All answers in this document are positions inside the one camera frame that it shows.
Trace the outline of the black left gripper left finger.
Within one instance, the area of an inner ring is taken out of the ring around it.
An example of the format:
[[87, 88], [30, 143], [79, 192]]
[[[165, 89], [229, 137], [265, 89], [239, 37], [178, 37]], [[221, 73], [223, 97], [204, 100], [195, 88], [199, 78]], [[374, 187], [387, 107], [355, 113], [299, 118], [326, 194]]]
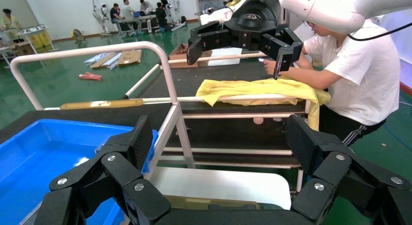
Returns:
[[156, 224], [171, 204], [141, 173], [152, 139], [148, 116], [141, 116], [132, 131], [110, 137], [92, 159], [52, 180], [35, 224], [84, 225], [110, 198], [132, 224]]

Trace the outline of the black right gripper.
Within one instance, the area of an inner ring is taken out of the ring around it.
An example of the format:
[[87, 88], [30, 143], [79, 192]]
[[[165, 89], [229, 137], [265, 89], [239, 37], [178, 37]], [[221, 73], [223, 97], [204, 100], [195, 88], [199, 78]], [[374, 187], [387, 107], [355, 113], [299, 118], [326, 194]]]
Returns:
[[279, 0], [246, 0], [230, 20], [201, 25], [190, 32], [187, 64], [193, 65], [204, 51], [223, 47], [260, 50], [276, 61], [273, 78], [288, 71], [303, 48], [303, 41], [287, 26], [278, 26]]

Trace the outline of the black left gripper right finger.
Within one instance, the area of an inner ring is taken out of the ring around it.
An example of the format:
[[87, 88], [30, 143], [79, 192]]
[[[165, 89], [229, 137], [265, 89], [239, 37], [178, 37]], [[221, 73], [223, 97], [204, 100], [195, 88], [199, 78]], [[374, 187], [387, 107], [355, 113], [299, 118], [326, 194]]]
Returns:
[[411, 183], [369, 162], [335, 135], [311, 129], [291, 115], [286, 140], [310, 180], [292, 202], [292, 209], [321, 224], [336, 198], [349, 201], [373, 225], [409, 225], [412, 222]]

